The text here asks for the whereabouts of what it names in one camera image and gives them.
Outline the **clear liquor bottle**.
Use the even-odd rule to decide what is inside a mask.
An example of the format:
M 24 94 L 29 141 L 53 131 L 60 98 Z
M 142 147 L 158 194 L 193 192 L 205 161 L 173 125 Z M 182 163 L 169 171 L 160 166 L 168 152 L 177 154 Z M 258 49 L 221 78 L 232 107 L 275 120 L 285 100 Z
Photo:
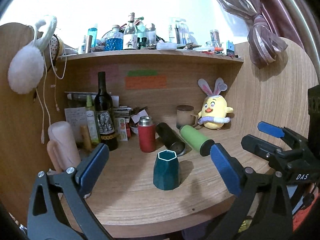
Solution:
M 128 24 L 124 30 L 123 50 L 137 49 L 137 48 L 138 48 L 138 42 L 137 42 L 137 30 L 135 26 L 135 13 L 132 12 L 129 15 Z

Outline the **red thermos steel cap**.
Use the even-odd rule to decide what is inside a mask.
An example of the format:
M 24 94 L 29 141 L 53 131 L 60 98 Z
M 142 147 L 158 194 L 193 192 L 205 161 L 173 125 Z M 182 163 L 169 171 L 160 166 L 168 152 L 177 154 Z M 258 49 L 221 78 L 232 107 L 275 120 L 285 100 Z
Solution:
M 141 116 L 138 122 L 139 146 L 142 152 L 150 153 L 156 149 L 155 124 L 150 116 Z

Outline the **white bowl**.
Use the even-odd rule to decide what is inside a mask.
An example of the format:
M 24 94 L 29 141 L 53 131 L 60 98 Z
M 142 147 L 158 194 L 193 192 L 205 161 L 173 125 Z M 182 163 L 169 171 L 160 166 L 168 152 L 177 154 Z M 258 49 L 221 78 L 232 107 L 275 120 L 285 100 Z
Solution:
M 131 126 L 130 129 L 134 134 L 138 135 L 138 128 L 137 127 Z

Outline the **green white lotion bottle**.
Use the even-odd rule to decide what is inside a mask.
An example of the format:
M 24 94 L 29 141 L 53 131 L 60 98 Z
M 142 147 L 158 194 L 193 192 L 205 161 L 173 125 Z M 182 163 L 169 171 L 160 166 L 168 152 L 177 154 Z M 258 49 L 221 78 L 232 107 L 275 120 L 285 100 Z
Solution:
M 91 95 L 86 95 L 86 118 L 91 143 L 97 145 L 100 140 Z

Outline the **beige mug with lid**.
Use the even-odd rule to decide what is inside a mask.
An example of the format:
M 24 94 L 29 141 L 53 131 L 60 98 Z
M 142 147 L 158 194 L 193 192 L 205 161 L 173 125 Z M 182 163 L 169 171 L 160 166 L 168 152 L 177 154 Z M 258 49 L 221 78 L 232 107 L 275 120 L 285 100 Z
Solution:
M 198 125 L 198 115 L 195 114 L 194 107 L 190 105 L 179 105 L 176 107 L 176 127 L 178 129 L 185 125 L 196 127 Z

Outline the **clear pen holder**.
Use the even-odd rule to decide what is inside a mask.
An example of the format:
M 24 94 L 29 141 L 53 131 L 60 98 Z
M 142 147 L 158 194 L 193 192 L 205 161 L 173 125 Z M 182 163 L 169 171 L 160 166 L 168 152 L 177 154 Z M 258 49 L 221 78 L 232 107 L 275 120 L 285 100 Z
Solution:
M 169 24 L 169 41 L 176 44 L 191 43 L 187 22 L 182 18 L 171 18 Z

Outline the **wooden shelf board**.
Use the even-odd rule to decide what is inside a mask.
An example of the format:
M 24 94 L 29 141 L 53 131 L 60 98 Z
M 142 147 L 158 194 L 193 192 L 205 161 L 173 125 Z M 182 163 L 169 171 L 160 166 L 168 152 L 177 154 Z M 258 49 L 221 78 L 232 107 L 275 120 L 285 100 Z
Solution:
M 103 57 L 116 57 L 116 56 L 182 56 L 195 59 L 213 59 L 222 60 L 226 62 L 244 62 L 244 60 L 231 56 L 216 55 L 216 54 L 206 54 L 203 52 L 198 52 L 194 50 L 116 50 L 116 51 L 102 51 L 97 53 L 87 53 L 87 54 L 76 54 L 62 56 L 62 59 L 68 60 L 82 60 L 82 59 L 98 59 Z

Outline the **glass jar with sticks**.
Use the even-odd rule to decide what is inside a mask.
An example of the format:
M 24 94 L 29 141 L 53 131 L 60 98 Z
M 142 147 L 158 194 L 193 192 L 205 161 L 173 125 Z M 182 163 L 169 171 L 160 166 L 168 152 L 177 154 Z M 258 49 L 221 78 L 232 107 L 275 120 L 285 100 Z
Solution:
M 219 31 L 217 29 L 210 30 L 211 41 L 216 44 L 217 47 L 221 47 Z

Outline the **white plastic box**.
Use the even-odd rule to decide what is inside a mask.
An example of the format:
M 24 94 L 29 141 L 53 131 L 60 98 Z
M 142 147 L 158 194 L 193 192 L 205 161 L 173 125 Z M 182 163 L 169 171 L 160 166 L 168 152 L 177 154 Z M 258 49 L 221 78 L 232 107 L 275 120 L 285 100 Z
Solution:
M 157 50 L 176 50 L 177 44 L 172 42 L 158 42 L 156 44 Z

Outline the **white paper note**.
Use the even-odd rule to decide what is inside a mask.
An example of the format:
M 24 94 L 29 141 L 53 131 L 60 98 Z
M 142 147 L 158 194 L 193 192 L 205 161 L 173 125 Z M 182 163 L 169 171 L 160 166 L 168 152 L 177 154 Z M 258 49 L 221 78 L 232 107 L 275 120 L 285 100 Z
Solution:
M 72 128 L 75 142 L 83 143 L 80 127 L 87 125 L 86 107 L 65 108 L 65 118 Z

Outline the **dark teal hexagonal cup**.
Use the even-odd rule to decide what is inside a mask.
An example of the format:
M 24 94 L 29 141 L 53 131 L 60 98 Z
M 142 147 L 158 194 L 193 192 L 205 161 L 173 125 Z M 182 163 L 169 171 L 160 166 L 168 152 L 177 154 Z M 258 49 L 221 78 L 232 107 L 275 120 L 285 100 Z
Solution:
M 180 185 L 180 165 L 175 151 L 158 152 L 153 167 L 153 184 L 160 190 L 174 190 Z

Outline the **pink cylindrical roll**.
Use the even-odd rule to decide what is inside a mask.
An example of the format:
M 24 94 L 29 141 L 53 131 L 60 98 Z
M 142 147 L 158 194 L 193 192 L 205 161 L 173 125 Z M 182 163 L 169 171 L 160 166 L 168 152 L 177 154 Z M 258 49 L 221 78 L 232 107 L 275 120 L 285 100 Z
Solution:
M 71 125 L 66 121 L 51 124 L 48 128 L 47 152 L 57 173 L 77 167 L 81 158 Z

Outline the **black steel tumbler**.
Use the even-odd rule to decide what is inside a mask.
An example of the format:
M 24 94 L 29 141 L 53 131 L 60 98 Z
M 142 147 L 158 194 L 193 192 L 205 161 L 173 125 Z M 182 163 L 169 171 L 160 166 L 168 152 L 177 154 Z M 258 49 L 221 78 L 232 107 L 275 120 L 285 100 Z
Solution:
M 156 133 L 168 150 L 176 152 L 177 156 L 185 154 L 185 142 L 167 123 L 158 123 L 156 125 Z

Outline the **green sticky note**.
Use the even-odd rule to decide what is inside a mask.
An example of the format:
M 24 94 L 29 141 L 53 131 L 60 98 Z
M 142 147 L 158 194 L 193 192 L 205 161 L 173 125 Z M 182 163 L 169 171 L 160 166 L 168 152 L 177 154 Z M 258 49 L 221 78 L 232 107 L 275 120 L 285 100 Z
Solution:
M 153 69 L 137 69 L 130 70 L 127 72 L 128 77 L 139 77 L 139 76 L 156 76 L 158 75 L 157 70 Z

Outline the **small yellow tube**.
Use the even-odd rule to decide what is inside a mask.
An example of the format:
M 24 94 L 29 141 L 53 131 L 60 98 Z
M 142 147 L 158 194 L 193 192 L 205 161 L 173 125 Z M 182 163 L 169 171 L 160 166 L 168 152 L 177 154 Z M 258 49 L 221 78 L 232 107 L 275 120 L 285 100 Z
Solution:
M 81 135 L 82 135 L 84 148 L 87 151 L 91 151 L 92 150 L 92 144 L 91 144 L 91 138 L 90 138 L 90 135 L 89 135 L 89 131 L 88 131 L 87 125 L 81 125 L 80 126 L 80 132 L 81 132 Z

